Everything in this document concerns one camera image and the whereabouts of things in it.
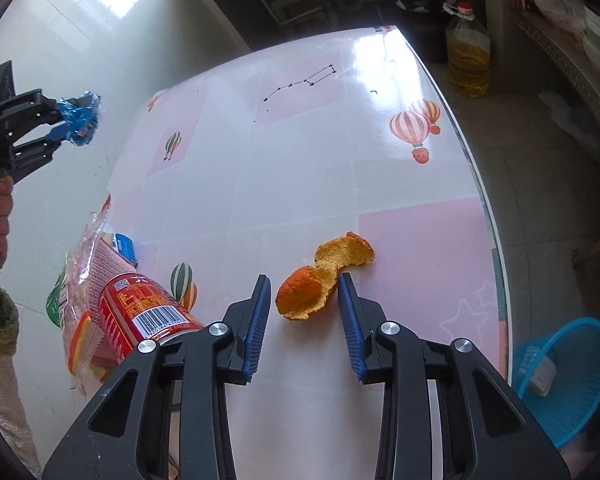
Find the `metal perforated shelf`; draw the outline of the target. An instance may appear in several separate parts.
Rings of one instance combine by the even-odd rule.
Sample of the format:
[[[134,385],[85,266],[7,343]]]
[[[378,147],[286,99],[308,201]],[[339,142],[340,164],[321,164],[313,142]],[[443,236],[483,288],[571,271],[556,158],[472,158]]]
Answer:
[[[552,60],[600,126],[600,72],[570,35],[542,16],[512,11],[513,22]]]

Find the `red drink can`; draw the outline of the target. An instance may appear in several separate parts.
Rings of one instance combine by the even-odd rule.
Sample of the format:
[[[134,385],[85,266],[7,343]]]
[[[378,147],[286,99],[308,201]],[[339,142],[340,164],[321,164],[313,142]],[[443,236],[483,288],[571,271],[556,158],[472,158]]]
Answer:
[[[143,340],[161,342],[202,329],[162,286],[138,273],[121,274],[107,282],[92,315],[118,363]]]

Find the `black trash bin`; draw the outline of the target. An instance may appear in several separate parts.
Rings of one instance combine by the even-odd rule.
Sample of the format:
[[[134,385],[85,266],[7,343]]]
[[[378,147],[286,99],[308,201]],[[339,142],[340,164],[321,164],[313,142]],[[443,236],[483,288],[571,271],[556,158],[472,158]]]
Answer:
[[[443,10],[443,0],[396,0],[402,34],[429,63],[448,62],[445,29],[451,15]]]

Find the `blue plastic waste basket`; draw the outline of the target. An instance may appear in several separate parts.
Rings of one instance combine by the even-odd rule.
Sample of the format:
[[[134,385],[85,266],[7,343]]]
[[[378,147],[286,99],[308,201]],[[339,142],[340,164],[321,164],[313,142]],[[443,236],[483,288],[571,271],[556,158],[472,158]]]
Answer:
[[[542,356],[557,368],[547,396],[528,389]],[[554,334],[521,344],[513,355],[512,388],[556,448],[572,441],[600,405],[600,321],[578,318]]]

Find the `white plastic bag on shelf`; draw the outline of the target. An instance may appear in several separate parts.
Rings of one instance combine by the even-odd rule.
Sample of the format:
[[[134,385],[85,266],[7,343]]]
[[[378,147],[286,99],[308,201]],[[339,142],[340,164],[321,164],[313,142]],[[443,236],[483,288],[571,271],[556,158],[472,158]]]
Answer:
[[[585,30],[582,0],[533,0],[544,18],[556,27],[580,37]]]

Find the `small white box in basket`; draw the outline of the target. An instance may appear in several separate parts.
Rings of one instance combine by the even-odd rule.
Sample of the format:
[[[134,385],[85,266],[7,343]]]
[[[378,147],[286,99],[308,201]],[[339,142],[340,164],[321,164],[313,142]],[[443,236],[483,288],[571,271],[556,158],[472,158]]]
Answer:
[[[550,393],[557,374],[555,363],[547,356],[542,356],[532,370],[528,389],[537,396],[547,396]]]

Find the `blue wrapper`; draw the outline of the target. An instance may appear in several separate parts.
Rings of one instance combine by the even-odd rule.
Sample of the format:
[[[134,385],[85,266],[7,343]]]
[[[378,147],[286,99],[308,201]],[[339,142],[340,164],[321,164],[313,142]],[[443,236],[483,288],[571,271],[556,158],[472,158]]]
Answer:
[[[68,141],[76,146],[90,144],[98,129],[100,96],[87,91],[78,98],[58,100],[56,108],[61,124],[50,130],[45,139],[54,142]]]

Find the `fuzzy green-cuffed left sleeve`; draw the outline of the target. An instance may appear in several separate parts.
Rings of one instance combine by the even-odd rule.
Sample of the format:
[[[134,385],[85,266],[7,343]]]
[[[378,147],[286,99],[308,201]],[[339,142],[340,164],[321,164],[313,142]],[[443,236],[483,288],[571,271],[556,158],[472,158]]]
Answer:
[[[12,298],[0,292],[0,431],[20,462],[35,478],[41,477],[38,452],[20,399],[14,365],[19,336],[19,315]]]

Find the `clear red snack bag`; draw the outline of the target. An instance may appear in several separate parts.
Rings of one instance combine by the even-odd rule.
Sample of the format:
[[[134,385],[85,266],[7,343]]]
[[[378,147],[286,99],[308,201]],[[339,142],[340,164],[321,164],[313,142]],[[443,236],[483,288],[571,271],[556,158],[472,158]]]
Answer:
[[[107,223],[110,203],[105,200],[91,215],[46,300],[47,316],[61,330],[72,388],[86,398],[117,366],[92,307],[107,282],[136,269],[111,247],[112,234],[117,232]]]

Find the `orange peel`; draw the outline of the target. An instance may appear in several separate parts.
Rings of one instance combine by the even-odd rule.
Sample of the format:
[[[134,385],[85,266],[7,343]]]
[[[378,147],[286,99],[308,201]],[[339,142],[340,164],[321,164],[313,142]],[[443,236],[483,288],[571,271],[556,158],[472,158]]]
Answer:
[[[337,288],[338,276],[350,266],[367,266],[375,260],[372,245],[353,232],[318,246],[312,266],[302,266],[280,285],[275,304],[288,321],[306,321],[327,306]]]

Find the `yellow cooking oil bottle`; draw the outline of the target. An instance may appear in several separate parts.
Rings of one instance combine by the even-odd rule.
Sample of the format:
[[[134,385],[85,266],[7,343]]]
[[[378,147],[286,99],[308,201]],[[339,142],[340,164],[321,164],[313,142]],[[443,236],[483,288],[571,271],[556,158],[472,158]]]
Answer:
[[[451,87],[465,98],[482,98],[490,84],[491,40],[470,3],[443,3],[452,15],[445,31]]]

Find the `blue toothpaste box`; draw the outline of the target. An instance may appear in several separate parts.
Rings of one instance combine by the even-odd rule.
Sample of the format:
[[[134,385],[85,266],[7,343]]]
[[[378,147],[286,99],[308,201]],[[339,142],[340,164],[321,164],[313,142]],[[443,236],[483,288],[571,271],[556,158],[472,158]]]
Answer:
[[[128,236],[121,233],[112,234],[111,247],[120,257],[122,257],[131,266],[134,266],[134,268],[137,267],[138,262],[135,255],[134,245],[132,240]]]

